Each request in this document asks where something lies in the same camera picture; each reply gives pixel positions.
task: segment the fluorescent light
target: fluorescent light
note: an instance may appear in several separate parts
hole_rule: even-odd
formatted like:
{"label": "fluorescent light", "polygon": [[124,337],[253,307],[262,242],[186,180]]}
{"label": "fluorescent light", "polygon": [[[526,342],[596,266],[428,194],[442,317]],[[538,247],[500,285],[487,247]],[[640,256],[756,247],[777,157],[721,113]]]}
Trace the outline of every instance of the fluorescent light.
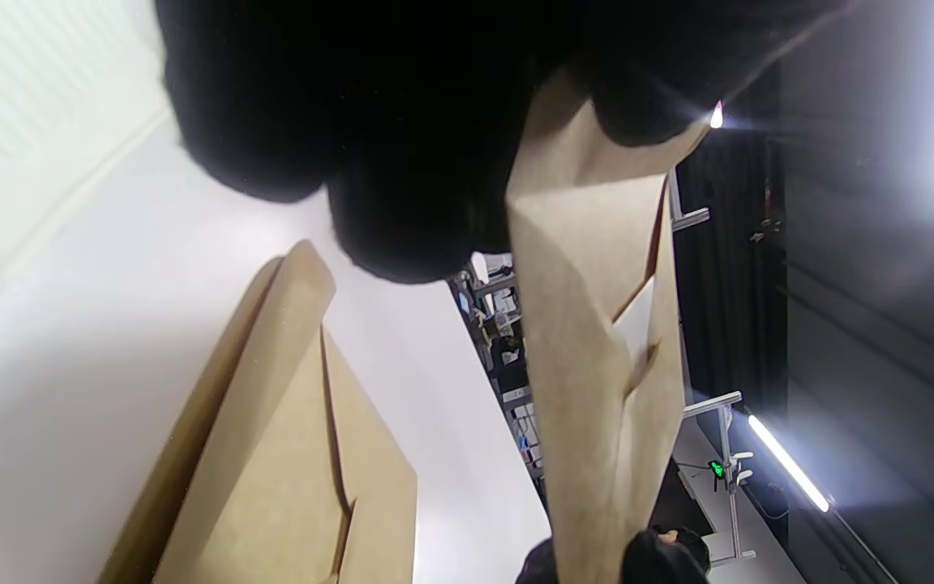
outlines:
{"label": "fluorescent light", "polygon": [[723,103],[719,102],[716,104],[716,108],[712,110],[712,118],[709,118],[709,126],[713,130],[718,130],[723,127]]}
{"label": "fluorescent light", "polygon": [[775,437],[771,435],[770,430],[766,429],[766,426],[764,426],[755,415],[749,415],[748,425],[752,426],[752,431],[756,433],[756,436],[759,436],[760,440],[763,440],[763,444],[766,444],[766,448],[781,462],[783,468],[788,470],[788,474],[790,474],[792,479],[802,488],[802,491],[805,492],[809,500],[812,501],[821,513],[827,513],[830,505],[827,504],[825,496],[821,495],[820,492],[816,490],[816,487],[812,485],[812,481],[809,480],[809,477],[805,476],[802,469],[798,468],[794,458],[790,457],[785,447],[782,447],[778,439],[775,439]]}

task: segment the paper bag fold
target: paper bag fold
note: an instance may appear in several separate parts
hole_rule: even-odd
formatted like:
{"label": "paper bag fold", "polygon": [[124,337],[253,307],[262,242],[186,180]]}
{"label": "paper bag fold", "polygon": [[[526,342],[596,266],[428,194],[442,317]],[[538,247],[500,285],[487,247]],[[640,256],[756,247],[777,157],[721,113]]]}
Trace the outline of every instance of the paper bag fold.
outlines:
{"label": "paper bag fold", "polygon": [[[333,278],[308,243],[270,266],[248,294],[259,300],[245,300],[230,323],[234,341],[224,337],[216,351],[223,363],[208,364],[205,377],[225,385],[224,399],[203,451],[178,456],[196,470],[186,484],[166,485],[185,501],[173,526],[156,522],[167,537],[160,563],[149,553],[144,563],[156,566],[159,584],[407,584],[416,476],[323,328]],[[152,479],[148,489],[161,485]],[[136,510],[145,506],[141,499]],[[122,557],[132,554],[115,552]],[[101,582],[145,583],[149,570]]]}
{"label": "paper bag fold", "polygon": [[[696,123],[658,147],[618,147],[566,71],[529,112],[508,215],[561,584],[618,583],[679,429],[664,185],[704,133]],[[630,350],[615,321],[652,278],[651,314],[637,320],[646,347]]]}

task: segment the black fabric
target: black fabric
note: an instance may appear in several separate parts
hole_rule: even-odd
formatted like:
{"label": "black fabric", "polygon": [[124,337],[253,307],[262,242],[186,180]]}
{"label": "black fabric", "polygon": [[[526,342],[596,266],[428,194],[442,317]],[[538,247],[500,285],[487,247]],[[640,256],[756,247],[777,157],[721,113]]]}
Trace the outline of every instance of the black fabric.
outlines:
{"label": "black fabric", "polygon": [[604,131],[659,144],[856,0],[156,0],[192,158],[240,192],[326,185],[352,260],[438,280],[509,249],[534,89],[570,64]]}
{"label": "black fabric", "polygon": [[[707,584],[707,572],[686,547],[664,543],[655,529],[637,533],[622,559],[622,584]],[[559,584],[552,540],[529,552],[515,584]]]}
{"label": "black fabric", "polygon": [[651,529],[656,533],[675,531],[675,543],[690,554],[690,557],[697,562],[701,570],[708,573],[709,570],[712,569],[712,557],[709,554],[709,546],[693,529],[688,529],[683,526],[662,527],[659,525],[652,526]]}

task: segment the person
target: person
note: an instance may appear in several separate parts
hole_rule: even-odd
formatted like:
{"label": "person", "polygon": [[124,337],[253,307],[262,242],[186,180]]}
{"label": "person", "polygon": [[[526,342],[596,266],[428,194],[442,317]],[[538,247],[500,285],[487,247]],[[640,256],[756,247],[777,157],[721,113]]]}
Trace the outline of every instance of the person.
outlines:
{"label": "person", "polygon": [[[622,561],[622,584],[707,584],[712,569],[705,541],[685,527],[653,526],[637,533]],[[529,552],[515,584],[559,584],[553,540]]]}
{"label": "person", "polygon": [[711,572],[712,558],[709,555],[709,546],[693,529],[682,526],[664,529],[657,525],[653,526],[652,529],[658,532],[659,539],[664,543],[675,543],[685,548],[690,553],[690,557],[694,558],[694,561],[705,573]]}

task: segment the metal frame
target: metal frame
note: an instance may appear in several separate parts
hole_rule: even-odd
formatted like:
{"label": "metal frame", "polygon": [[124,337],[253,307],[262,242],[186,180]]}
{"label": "metal frame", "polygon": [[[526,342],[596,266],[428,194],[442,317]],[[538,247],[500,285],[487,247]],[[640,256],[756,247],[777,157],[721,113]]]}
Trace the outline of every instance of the metal frame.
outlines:
{"label": "metal frame", "polygon": [[726,558],[719,558],[712,561],[712,568],[719,565],[726,565],[740,559],[756,557],[755,550],[741,551],[741,537],[738,535],[737,527],[737,480],[735,470],[737,470],[737,461],[734,454],[730,451],[730,423],[734,421],[733,404],[741,402],[741,392],[733,392],[727,395],[712,398],[702,402],[691,404],[683,408],[683,418],[693,418],[694,415],[707,414],[709,411],[715,411],[719,420],[719,440],[722,443],[723,458],[723,479],[726,480],[726,494],[730,497],[730,536],[733,539],[734,553]]}
{"label": "metal frame", "polygon": [[675,166],[668,171],[666,178],[668,182],[668,199],[670,200],[670,215],[672,216],[672,230],[674,232],[685,230],[691,225],[697,225],[697,223],[704,223],[711,218],[712,214],[709,212],[708,207],[687,214],[683,213],[683,208],[679,206],[679,182],[675,177]]}

